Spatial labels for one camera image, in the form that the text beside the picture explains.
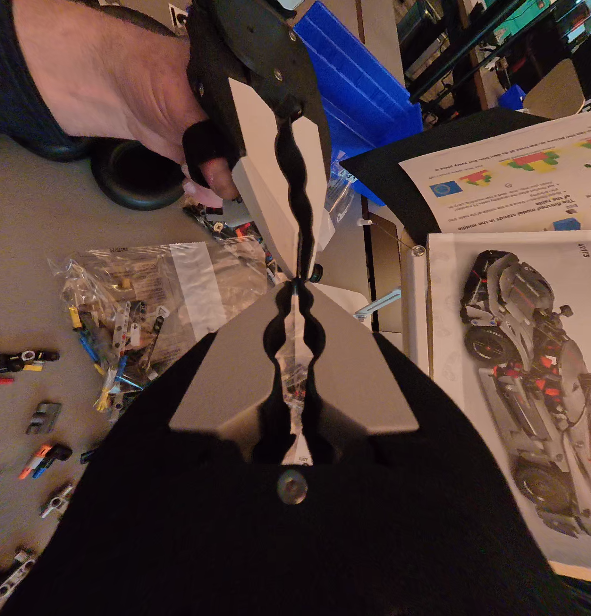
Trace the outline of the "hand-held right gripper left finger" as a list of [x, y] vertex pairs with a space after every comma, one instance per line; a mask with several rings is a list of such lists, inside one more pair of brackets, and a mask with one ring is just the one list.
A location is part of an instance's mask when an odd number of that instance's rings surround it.
[[245, 461], [281, 464], [294, 442], [277, 353], [293, 283], [281, 283], [221, 327], [169, 422], [235, 443]]

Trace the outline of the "pile of clear parts bags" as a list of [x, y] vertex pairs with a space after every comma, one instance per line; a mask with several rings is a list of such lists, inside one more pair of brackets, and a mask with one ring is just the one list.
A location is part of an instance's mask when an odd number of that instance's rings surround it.
[[[339, 151], [330, 166], [330, 181], [321, 216], [316, 252], [325, 249], [356, 196], [353, 188], [356, 178], [341, 165], [345, 157], [345, 152]], [[206, 228], [217, 242], [226, 247], [232, 247], [237, 242], [252, 238], [264, 251], [269, 281], [275, 284], [285, 280], [282, 269], [269, 251], [267, 243], [242, 201], [223, 200], [212, 190], [202, 187], [188, 176], [185, 176], [183, 186], [185, 197], [183, 211], [187, 216]]]

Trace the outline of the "orange lego pin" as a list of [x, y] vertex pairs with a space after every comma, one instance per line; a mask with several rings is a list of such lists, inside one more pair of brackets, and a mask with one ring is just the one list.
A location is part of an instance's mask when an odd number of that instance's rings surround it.
[[38, 468], [39, 464], [41, 464], [41, 462], [43, 462], [43, 460], [45, 459], [46, 455], [52, 449], [53, 449], [53, 446], [50, 445], [50, 444], [43, 444], [43, 445], [41, 445], [41, 447], [38, 449], [38, 451], [35, 452], [35, 454], [33, 454], [33, 456], [30, 458], [30, 460], [26, 463], [26, 465], [22, 469], [22, 472], [19, 474], [18, 479], [20, 481], [23, 481], [30, 474], [32, 474]]

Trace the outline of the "black metal post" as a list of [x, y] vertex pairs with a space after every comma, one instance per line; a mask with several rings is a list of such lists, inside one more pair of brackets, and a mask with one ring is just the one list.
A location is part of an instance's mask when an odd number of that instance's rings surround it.
[[477, 44], [509, 17], [524, 1], [495, 1], [483, 10], [479, 17], [463, 27], [460, 18], [459, 1], [441, 1], [444, 29], [449, 35], [449, 47], [428, 66], [407, 88], [409, 102], [415, 104], [443, 76], [453, 69], [456, 63], [467, 57]]

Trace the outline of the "small clear bag of pins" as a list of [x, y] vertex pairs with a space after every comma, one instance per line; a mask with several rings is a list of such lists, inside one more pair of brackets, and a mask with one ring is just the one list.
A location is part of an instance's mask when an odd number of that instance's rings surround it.
[[103, 380], [93, 406], [111, 424], [280, 275], [252, 237], [80, 251], [48, 263], [73, 330]]

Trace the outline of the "dark grey connector block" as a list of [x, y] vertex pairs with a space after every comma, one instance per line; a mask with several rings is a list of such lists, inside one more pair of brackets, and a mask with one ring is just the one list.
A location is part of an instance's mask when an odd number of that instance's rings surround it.
[[59, 419], [62, 404], [57, 402], [41, 402], [32, 414], [25, 430], [26, 435], [50, 434]]

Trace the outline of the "white lego instruction booklet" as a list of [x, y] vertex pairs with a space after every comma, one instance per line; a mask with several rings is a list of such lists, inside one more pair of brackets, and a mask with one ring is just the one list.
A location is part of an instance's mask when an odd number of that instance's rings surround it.
[[345, 162], [428, 254], [431, 377], [591, 581], [591, 111], [502, 108]]

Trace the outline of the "blue plastic bin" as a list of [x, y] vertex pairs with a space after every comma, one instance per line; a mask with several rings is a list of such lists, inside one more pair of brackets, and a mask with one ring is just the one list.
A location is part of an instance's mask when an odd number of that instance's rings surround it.
[[330, 129], [332, 175], [378, 206], [385, 206], [365, 184], [344, 169], [348, 158], [423, 132], [419, 104], [330, 10], [316, 1], [294, 30], [313, 63]]

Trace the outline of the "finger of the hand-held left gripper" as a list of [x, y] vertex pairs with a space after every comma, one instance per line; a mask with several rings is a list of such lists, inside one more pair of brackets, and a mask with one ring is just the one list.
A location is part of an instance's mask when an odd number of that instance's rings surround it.
[[327, 174], [317, 124], [300, 117], [292, 123], [291, 132], [299, 155], [296, 166], [298, 176], [290, 181], [291, 205], [299, 227], [297, 275], [307, 280], [313, 267], [321, 228]]
[[255, 90], [230, 79], [245, 154], [232, 170], [240, 196], [269, 252], [288, 278], [297, 273], [299, 231], [276, 157], [276, 117]]

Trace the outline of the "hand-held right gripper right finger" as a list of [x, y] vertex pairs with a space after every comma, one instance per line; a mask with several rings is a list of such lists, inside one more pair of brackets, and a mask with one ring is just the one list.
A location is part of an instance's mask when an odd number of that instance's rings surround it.
[[303, 436], [312, 465], [340, 459], [371, 436], [415, 432], [419, 423], [372, 332], [312, 283], [301, 284], [308, 363]]

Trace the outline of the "large black rubber tire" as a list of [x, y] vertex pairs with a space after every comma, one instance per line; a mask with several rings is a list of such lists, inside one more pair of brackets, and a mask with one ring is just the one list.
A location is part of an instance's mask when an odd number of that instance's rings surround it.
[[100, 190], [133, 211], [160, 210], [184, 194], [180, 165], [138, 141], [99, 139], [90, 152], [90, 168]]

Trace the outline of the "person's left hand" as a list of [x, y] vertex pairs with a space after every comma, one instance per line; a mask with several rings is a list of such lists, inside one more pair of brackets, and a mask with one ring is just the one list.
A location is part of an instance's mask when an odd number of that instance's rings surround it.
[[207, 116], [186, 69], [190, 45], [70, 1], [13, 1], [30, 76], [71, 136], [134, 140], [185, 165], [183, 135]]

